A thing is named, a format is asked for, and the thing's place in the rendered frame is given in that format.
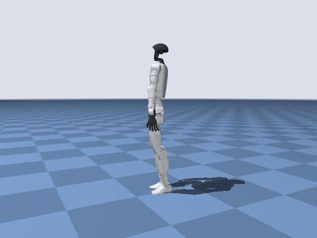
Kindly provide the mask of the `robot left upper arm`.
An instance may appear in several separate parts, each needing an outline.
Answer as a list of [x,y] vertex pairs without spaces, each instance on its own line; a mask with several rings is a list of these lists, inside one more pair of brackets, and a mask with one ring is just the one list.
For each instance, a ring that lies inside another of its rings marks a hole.
[[156,92],[157,86],[158,86],[158,79],[159,79],[159,73],[161,71],[161,65],[160,64],[152,64],[151,65],[151,86],[154,87],[154,90]]

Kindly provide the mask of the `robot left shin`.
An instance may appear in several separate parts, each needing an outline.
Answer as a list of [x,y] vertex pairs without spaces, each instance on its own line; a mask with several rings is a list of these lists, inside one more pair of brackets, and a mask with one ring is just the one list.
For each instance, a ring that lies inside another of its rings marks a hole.
[[168,187],[168,177],[167,177],[167,174],[169,171],[168,152],[163,149],[160,152],[159,158],[157,154],[155,154],[155,157],[156,157],[157,168],[160,175],[160,179],[162,181],[162,185],[164,187]]

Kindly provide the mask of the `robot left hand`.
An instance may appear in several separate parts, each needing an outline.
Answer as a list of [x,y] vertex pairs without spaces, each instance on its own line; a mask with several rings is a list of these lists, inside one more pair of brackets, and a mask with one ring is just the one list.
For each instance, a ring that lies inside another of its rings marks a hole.
[[[156,111],[154,110],[154,115],[149,115],[150,118],[148,119],[148,122],[147,122],[147,128],[149,127],[150,131],[151,131],[151,128],[152,128],[152,131],[156,131],[156,129],[159,131],[155,116],[156,116]],[[156,128],[155,128],[155,126],[156,126]],[[153,130],[153,128],[154,128],[154,130]]]

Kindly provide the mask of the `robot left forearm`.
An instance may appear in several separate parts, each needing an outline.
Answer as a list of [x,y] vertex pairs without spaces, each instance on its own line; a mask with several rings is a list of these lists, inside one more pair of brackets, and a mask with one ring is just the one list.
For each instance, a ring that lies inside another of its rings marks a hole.
[[154,87],[149,86],[147,88],[147,92],[148,92],[148,98],[149,98],[149,101],[148,101],[149,115],[154,115],[154,110],[156,108],[155,103],[157,98],[157,96],[155,95]]

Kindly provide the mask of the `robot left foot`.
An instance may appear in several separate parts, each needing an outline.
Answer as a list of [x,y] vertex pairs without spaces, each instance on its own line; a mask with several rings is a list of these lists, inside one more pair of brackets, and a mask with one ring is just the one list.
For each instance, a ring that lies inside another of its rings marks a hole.
[[173,191],[172,185],[168,184],[168,187],[164,187],[163,185],[161,185],[159,188],[153,190],[152,194],[158,195],[158,194],[163,194],[163,193],[171,192],[171,191]]

